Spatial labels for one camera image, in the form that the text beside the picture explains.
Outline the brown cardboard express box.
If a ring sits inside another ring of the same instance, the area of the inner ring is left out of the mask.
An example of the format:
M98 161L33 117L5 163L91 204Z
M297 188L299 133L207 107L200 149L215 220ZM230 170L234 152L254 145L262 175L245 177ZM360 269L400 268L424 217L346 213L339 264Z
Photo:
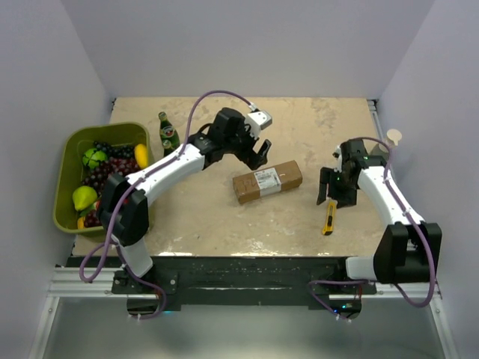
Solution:
M302 182L302 172L293 160L234 177L233 189L238 203L245 204L298 188Z

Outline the yellow utility knife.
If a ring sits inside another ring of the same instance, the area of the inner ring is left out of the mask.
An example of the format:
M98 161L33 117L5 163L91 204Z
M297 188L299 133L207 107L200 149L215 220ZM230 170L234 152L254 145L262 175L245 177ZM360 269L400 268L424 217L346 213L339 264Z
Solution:
M336 213L336 201L330 200L326 207L326 220L322 229L322 234L324 236L330 236L334 231L335 213Z

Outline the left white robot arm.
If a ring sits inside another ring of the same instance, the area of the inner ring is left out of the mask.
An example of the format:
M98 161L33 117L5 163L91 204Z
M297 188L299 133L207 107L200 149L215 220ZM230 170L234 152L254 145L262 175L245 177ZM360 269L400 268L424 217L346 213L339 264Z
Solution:
M265 140L255 150L260 133L272 124L266 111L242 115L222 108L212 123L190 135L186 144L153 165L122 177L112 174L106 182L97 216L107 235L119 248L129 267L129 285L138 293L147 293L155 284L150 270L153 261L144 237L149 229L149 208L170 187L208 168L232 154L251 170L267 163L271 147Z

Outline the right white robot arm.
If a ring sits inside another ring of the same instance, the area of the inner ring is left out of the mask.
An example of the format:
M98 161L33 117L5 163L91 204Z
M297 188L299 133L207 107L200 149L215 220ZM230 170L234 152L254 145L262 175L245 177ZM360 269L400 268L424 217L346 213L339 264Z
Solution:
M338 145L336 165L320 169L317 203L334 200L338 209L357 204L360 191L373 204L384 233L373 255L347 257L333 284L349 294L360 280L384 284L432 283L442 242L437 223L428 223L409 204L390 174L382 156L370 154L363 138Z

